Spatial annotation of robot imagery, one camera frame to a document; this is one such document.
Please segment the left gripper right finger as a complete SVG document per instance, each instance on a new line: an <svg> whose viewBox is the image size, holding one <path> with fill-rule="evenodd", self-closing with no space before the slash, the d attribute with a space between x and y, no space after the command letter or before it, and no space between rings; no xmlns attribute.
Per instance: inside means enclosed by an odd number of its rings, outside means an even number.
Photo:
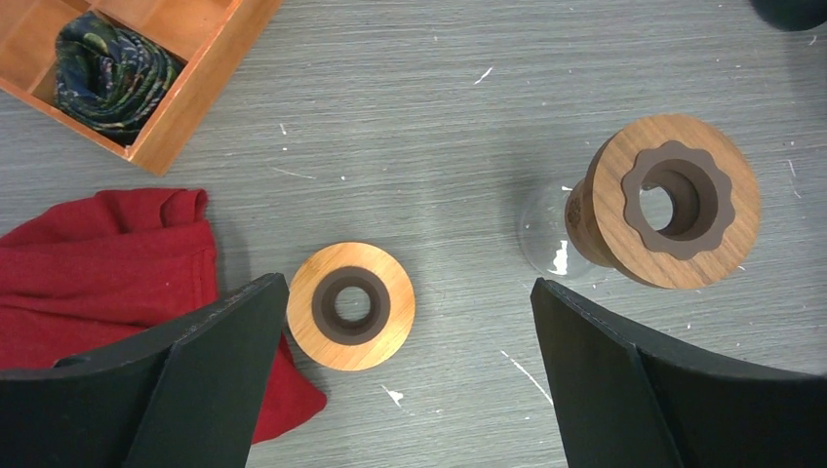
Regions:
<svg viewBox="0 0 827 468"><path fill-rule="evenodd" d="M554 281L531 293L571 467L822 467L826 379L737 360Z"/></svg>

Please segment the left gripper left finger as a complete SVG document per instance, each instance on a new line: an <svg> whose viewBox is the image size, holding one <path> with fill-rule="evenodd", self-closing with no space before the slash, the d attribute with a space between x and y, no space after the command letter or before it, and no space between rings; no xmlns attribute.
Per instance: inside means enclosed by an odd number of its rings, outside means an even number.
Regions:
<svg viewBox="0 0 827 468"><path fill-rule="evenodd" d="M48 369L1 374L5 467L242 467L285 323L269 273Z"/></svg>

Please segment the dark wooden dripper stand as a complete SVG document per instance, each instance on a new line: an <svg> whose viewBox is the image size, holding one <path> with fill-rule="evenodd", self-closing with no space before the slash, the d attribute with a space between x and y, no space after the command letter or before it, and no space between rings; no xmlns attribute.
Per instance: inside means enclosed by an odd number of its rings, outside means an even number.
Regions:
<svg viewBox="0 0 827 468"><path fill-rule="evenodd" d="M574 248L640 284L693 290L754 246L757 178L736 144L686 114L640 118L608 138L565 205Z"/></svg>

